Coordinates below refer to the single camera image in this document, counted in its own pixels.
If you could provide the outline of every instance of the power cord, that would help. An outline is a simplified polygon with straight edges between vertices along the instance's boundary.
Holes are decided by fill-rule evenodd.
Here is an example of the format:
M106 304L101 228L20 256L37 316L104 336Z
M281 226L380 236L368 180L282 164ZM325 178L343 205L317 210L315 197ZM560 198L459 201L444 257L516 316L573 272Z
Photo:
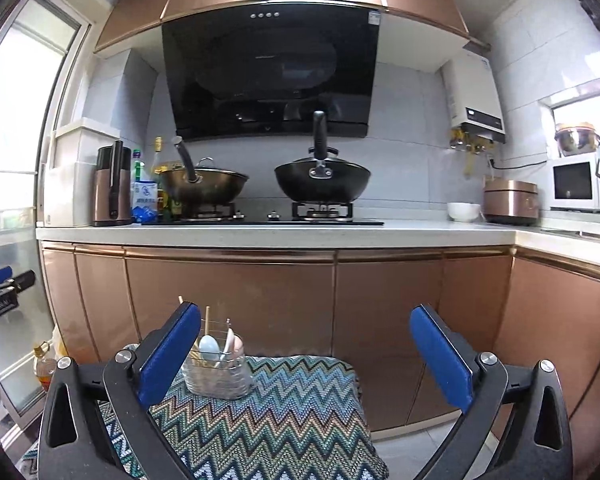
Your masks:
M496 166L496 163L492 158L489 159L489 164L494 170L520 170L522 168L529 168L530 166L540 166L541 164L546 164L547 162L547 160L543 160L542 162L533 162L531 164L524 164L523 166L513 166L512 168L499 168Z

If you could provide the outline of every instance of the electric kettle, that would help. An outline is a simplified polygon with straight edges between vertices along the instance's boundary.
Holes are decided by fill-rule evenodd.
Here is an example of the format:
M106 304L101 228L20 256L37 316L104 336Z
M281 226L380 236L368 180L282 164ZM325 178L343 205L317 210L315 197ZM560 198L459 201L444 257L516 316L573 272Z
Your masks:
M131 150L121 140L98 150L93 225L129 225L131 217Z

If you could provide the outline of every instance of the zigzag patterned cloth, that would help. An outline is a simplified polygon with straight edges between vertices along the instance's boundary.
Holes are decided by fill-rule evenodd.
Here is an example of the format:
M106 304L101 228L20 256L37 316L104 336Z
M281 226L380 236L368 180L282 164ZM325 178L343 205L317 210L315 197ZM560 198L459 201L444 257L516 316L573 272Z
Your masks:
M248 357L254 389L237 400L195 396L180 373L150 408L200 480L382 480L353 368L331 357ZM127 473L144 478L108 402L100 407ZM37 477L37 444L20 471Z

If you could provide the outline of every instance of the label sticker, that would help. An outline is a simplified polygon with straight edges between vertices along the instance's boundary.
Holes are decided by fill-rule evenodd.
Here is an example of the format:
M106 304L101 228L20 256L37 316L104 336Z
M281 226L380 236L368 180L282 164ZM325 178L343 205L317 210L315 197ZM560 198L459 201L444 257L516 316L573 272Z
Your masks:
M369 25L380 25L380 13L377 10L369 11Z

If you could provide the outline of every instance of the lower cabinet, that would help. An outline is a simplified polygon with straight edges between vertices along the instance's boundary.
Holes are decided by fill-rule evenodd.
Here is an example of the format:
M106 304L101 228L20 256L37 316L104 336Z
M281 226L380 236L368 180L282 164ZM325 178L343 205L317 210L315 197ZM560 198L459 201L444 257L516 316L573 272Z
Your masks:
M331 354L331 251L245 251L225 255L221 261L213 261L212 252L130 252L129 286L141 337L160 328L182 296L203 313L209 305L212 320L231 319L247 354Z
M106 255L79 251L75 261L84 311L100 360L108 361L123 346L139 341L122 247L107 246Z
M333 355L357 371L372 431L455 410L410 335L433 306L476 351L556 365L577 470L600 455L600 281L532 257L449 250L256 251L44 242L48 296L69 354L110 359L179 305L231 319L248 354ZM510 406L500 410L500 436Z
M457 410L451 404L446 402L445 396L436 383L433 374L428 367L424 367L420 387L413 403L413 408L409 414L407 424L415 424L423 420L429 420L445 413L451 413Z
M494 353L506 364L555 364L571 415L600 364L600 282L515 258Z
M600 463L600 368L570 421L573 477L585 480Z
M438 313L477 352L493 351L512 260L512 256L445 260Z
M66 244L66 250L51 250L43 246L47 293L69 355L79 364L96 363L100 357L82 306L73 250L71 244Z
M477 352L492 351L506 301L511 256L446 258L438 314ZM446 402L436 380L424 371L408 424L457 408Z
M423 367L409 316L421 303L438 306L442 261L348 263L347 254L337 266L333 355L356 369L371 431L403 426Z

